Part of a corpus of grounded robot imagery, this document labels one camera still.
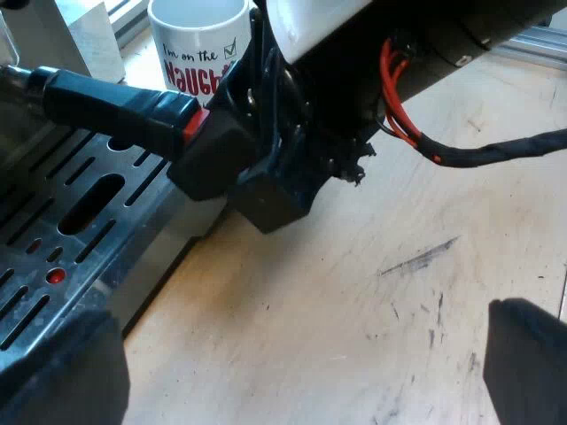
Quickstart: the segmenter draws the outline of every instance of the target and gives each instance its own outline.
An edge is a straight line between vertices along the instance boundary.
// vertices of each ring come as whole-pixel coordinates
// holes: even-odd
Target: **white mug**
[[[249,0],[151,0],[151,32],[166,87],[205,105],[250,42]]]

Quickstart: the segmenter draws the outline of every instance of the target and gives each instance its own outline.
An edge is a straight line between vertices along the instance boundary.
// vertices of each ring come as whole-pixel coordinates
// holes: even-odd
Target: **wood surface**
[[[148,33],[124,55],[159,86]],[[406,107],[479,146],[567,127],[567,78],[487,55]],[[329,182],[304,220],[263,236],[232,213],[190,252],[126,340],[125,424],[498,423],[488,303],[559,314],[567,152],[454,170],[372,143],[362,184]]]

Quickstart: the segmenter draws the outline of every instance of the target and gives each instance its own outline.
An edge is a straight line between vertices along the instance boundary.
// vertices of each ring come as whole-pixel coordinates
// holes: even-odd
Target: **perforated metal tray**
[[[72,314],[123,327],[225,201],[191,202],[167,162],[105,135],[56,127],[0,170],[0,369]]]

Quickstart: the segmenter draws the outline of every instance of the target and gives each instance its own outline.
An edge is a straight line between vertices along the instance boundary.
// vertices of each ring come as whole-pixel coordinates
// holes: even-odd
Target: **black handle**
[[[43,86],[43,109],[56,124],[111,135],[169,160],[181,156],[183,130],[200,109],[195,97],[136,89],[65,70],[50,72]],[[38,68],[30,81],[34,73],[39,81],[47,74],[46,68]]]

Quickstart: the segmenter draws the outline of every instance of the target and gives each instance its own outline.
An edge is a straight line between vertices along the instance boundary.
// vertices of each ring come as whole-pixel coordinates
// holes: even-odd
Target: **black wire sheath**
[[[472,168],[516,158],[541,157],[551,152],[567,149],[567,129],[508,142],[492,143],[478,149],[458,149],[445,146],[422,134],[416,149],[439,166]]]
[[[384,124],[384,120],[385,117],[383,117],[382,119],[380,118],[376,118],[376,122],[378,123],[378,126],[380,127],[380,129],[382,131],[384,131],[387,135],[391,135],[392,137],[396,137],[399,139],[398,135],[396,135],[393,131],[391,131],[391,129],[389,129],[385,124]]]

